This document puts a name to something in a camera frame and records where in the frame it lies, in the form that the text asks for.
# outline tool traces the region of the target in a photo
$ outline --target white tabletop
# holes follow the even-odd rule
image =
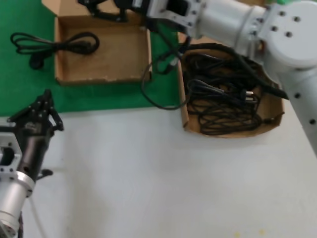
[[[317,160],[286,104],[255,138],[184,132],[180,112],[63,114],[25,238],[316,238]]]

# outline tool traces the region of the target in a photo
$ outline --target black cable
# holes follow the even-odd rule
[[[191,45],[188,48],[188,51],[191,50],[215,50],[227,53],[228,55],[232,56],[238,64],[240,64],[241,68],[251,79],[253,79],[259,86],[262,87],[264,92],[272,94],[279,98],[288,99],[286,93],[283,90],[273,88],[268,83],[261,80],[258,74],[254,70],[252,70],[252,68],[250,68],[250,66],[246,63],[245,59],[241,55],[237,54],[232,48],[217,43],[202,43]]]
[[[23,217],[22,212],[19,217],[19,230],[18,230],[18,238],[23,238]]]
[[[222,50],[223,46],[213,50],[215,48],[218,52],[229,52]],[[217,136],[252,131],[266,122],[257,114],[261,97],[252,92],[259,86],[258,81],[236,58],[219,58],[194,51],[183,60],[194,74],[194,79],[184,75],[186,91],[192,92],[188,112],[197,116],[202,134]],[[256,74],[258,66],[250,60],[243,61]]]
[[[155,60],[153,60],[144,70],[143,75],[141,77],[141,93],[142,95],[148,100],[148,102],[150,102],[153,106],[162,109],[162,110],[167,110],[167,111],[175,111],[178,110],[184,106],[186,106],[190,100],[190,96],[191,96],[191,90],[189,89],[186,95],[186,99],[178,106],[176,107],[164,107],[156,102],[154,102],[145,92],[145,81],[146,81],[146,75],[149,73],[152,65],[156,65],[159,62],[162,62],[164,59],[166,59],[168,56],[170,55],[175,55],[175,57],[177,59],[180,60],[180,62],[182,62],[182,54],[179,52],[179,48],[176,48],[173,46],[173,44],[169,41],[169,39],[160,31],[160,29],[157,29],[158,34],[161,36],[161,38],[163,39],[163,41],[167,44],[167,46],[170,48],[170,50],[167,53],[162,54],[161,56],[157,57]]]
[[[82,38],[92,38],[93,43]],[[30,66],[39,69],[44,65],[44,59],[57,51],[70,51],[76,54],[89,55],[100,45],[99,38],[91,32],[81,32],[63,42],[52,42],[27,33],[16,32],[10,37],[17,47],[16,52],[21,55],[31,55]]]

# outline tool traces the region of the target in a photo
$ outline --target green surface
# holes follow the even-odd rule
[[[53,58],[41,71],[32,70],[29,56],[15,53],[9,38],[13,32],[26,32],[53,39],[54,15],[41,0],[3,0],[0,7],[0,116],[9,116],[35,100],[44,89],[53,92],[59,112],[148,107],[140,93],[140,83],[61,87],[54,80]],[[176,33],[165,34],[177,44]],[[161,39],[152,34],[155,57],[167,50]],[[167,106],[179,103],[177,72],[169,76],[153,75],[146,87],[149,96]]]

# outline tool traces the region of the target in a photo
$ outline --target box flap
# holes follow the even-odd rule
[[[42,0],[42,4],[57,16],[84,16],[89,15],[88,10],[77,0]],[[98,5],[101,11],[116,13],[119,12],[112,0]]]
[[[42,4],[58,15],[61,0],[42,0]]]

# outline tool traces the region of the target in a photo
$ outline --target brown cardboard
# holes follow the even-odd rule
[[[185,36],[179,34],[180,42],[183,42]],[[210,38],[201,38],[198,40],[193,40],[192,44],[200,44],[200,43],[219,43]],[[184,91],[184,82],[182,77],[182,68],[179,66],[179,86],[180,86],[180,98],[182,102],[185,100],[185,91]],[[189,115],[188,108],[183,107],[182,109],[182,122],[183,127],[188,132],[199,133],[200,134],[200,125],[197,121],[197,116]],[[271,124],[263,124],[258,129],[254,131],[245,131],[239,133],[233,133],[223,136],[218,136],[222,138],[241,138],[241,137],[251,137],[259,134],[263,134],[274,128],[278,127],[282,122],[282,117],[284,115],[284,104],[283,100],[277,98],[275,96],[271,96],[269,94],[265,94],[262,97],[261,104],[258,109],[258,114],[262,119],[272,119]]]
[[[93,18],[75,0],[42,0],[42,3],[56,14],[56,42],[86,31],[100,40],[99,49],[88,56],[67,51],[55,54],[55,77],[61,85],[140,80],[151,59],[150,34],[140,27],[140,16],[128,12],[128,23],[116,23]],[[117,12],[112,1],[100,4],[100,8]]]

